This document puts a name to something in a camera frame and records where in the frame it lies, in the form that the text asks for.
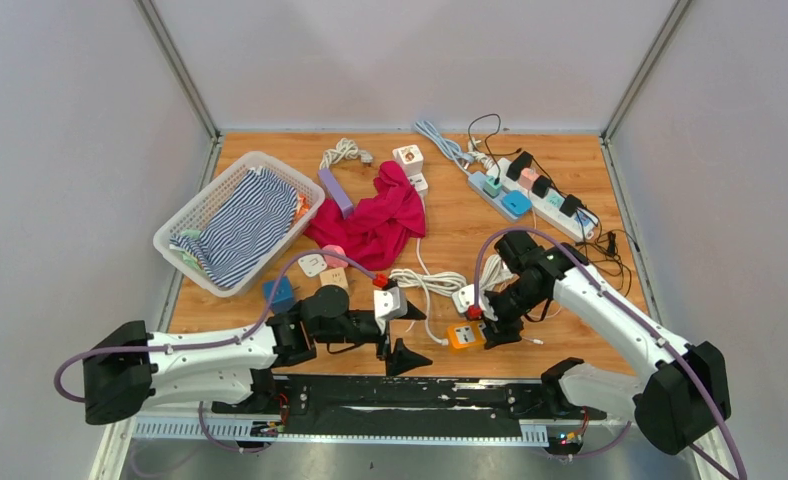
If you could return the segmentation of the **orange power strip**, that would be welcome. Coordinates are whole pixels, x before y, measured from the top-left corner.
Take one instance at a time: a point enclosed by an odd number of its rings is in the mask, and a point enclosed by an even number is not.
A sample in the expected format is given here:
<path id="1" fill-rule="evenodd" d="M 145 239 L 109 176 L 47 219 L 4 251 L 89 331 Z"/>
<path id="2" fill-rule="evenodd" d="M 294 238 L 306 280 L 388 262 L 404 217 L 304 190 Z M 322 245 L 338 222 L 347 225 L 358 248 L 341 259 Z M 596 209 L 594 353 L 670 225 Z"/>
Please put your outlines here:
<path id="1" fill-rule="evenodd" d="M 486 343 L 485 328 L 483 321 L 469 321 L 449 326 L 446 336 L 450 348 L 456 352 L 483 348 Z"/>

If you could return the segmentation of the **beige dragon cube adapter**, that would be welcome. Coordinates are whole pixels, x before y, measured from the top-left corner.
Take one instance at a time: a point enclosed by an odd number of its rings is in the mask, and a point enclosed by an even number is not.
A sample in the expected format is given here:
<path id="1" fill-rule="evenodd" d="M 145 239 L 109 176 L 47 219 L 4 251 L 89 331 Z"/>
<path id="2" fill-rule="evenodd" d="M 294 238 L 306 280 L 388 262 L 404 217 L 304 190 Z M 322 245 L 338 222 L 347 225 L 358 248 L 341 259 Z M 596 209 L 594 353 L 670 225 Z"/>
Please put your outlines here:
<path id="1" fill-rule="evenodd" d="M 344 267 L 329 268 L 319 274 L 322 286 L 337 286 L 345 291 L 350 290 L 349 279 Z"/>

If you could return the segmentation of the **pink square plug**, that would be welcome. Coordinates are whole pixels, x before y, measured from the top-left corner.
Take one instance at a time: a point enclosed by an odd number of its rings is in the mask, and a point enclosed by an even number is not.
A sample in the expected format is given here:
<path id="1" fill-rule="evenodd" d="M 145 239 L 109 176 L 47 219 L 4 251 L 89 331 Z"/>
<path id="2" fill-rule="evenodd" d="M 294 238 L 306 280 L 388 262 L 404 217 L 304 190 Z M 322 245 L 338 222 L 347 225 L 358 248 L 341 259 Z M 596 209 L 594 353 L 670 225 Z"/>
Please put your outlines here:
<path id="1" fill-rule="evenodd" d="M 341 246 L 334 244 L 325 245 L 322 250 L 325 251 L 323 257 L 329 268 L 335 269 L 349 266 L 349 262 L 345 260 L 346 254 Z"/>

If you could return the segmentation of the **white USB charger plug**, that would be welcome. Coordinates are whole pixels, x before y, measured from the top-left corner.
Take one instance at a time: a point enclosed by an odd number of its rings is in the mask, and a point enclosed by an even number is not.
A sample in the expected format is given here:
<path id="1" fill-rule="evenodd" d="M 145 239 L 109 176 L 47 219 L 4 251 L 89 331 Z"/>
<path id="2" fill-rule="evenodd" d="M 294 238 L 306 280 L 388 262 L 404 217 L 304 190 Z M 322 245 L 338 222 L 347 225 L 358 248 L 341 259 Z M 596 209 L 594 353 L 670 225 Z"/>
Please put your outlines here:
<path id="1" fill-rule="evenodd" d="M 329 268 L 324 256 L 319 253 L 303 255 L 297 260 L 297 264 L 309 278 L 316 277 Z"/>

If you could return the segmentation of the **blue cube adapter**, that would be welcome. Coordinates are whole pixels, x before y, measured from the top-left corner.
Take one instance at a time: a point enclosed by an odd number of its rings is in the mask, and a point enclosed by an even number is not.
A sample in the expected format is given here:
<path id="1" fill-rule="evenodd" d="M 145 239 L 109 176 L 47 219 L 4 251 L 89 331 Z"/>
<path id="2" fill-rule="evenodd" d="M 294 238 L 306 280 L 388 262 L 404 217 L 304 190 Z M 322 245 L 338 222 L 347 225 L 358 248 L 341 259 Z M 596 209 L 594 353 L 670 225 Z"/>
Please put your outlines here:
<path id="1" fill-rule="evenodd" d="M 287 277 L 265 282 L 262 293 L 266 300 L 271 299 L 269 309 L 273 314 L 287 312 L 297 303 L 293 285 Z"/>

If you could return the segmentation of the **purple USB power strip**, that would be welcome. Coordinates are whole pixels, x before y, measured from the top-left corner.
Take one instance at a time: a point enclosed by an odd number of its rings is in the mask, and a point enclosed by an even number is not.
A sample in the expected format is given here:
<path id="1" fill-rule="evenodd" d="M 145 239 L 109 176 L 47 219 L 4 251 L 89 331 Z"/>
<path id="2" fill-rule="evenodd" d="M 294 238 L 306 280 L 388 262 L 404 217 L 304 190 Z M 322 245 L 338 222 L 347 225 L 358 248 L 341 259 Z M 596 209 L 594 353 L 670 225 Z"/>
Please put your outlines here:
<path id="1" fill-rule="evenodd" d="M 335 202 L 343 218 L 354 212 L 354 204 L 329 168 L 318 170 L 318 179 L 328 196 Z"/>

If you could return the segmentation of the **white cube socket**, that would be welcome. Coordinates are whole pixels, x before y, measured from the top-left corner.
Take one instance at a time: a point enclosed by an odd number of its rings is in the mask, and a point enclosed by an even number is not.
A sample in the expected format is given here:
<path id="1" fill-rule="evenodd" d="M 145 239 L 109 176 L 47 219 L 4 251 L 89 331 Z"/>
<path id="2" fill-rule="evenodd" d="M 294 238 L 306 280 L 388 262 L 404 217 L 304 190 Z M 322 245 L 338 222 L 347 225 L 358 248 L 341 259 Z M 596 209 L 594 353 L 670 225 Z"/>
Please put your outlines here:
<path id="1" fill-rule="evenodd" d="M 413 176 L 422 172 L 425 157 L 416 144 L 393 149 L 392 158 L 401 166 L 406 176 Z"/>

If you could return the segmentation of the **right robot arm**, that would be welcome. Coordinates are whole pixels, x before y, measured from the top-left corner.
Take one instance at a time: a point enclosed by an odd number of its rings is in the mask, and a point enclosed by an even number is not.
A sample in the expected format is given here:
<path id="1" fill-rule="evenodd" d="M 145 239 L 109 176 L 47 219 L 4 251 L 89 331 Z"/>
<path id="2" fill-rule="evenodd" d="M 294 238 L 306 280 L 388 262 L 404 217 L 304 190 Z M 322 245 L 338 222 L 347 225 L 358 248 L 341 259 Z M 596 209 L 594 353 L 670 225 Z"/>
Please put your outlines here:
<path id="1" fill-rule="evenodd" d="M 501 292 L 481 288 L 482 258 L 493 248 L 517 279 Z M 631 366 L 630 375 L 568 358 L 542 375 L 541 403 L 554 417 L 589 407 L 636 426 L 659 451 L 686 449 L 727 479 L 746 467 L 726 422 L 732 409 L 723 353 L 711 342 L 692 344 L 653 321 L 573 246 L 531 227 L 508 227 L 481 245 L 473 291 L 496 317 L 493 345 L 519 340 L 522 319 L 555 302 L 577 315 Z"/>

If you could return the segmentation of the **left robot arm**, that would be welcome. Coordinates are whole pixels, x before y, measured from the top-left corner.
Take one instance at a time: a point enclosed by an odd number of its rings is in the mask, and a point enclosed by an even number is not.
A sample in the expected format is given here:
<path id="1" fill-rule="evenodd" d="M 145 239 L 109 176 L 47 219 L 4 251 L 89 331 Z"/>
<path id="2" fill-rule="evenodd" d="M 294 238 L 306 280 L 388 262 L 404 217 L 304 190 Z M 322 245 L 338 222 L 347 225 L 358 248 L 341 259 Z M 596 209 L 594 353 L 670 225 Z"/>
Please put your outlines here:
<path id="1" fill-rule="evenodd" d="M 394 285 L 374 291 L 373 304 L 352 309 L 345 289 L 326 285 L 247 327 L 169 334 L 126 322 L 60 365 L 53 385 L 63 398 L 83 404 L 87 424 L 106 425 L 173 403 L 241 403 L 266 412 L 276 400 L 271 371 L 314 359 L 319 345 L 341 344 L 347 351 L 372 345 L 388 376 L 431 365 L 390 334 L 391 321 L 423 320 L 425 313 Z"/>

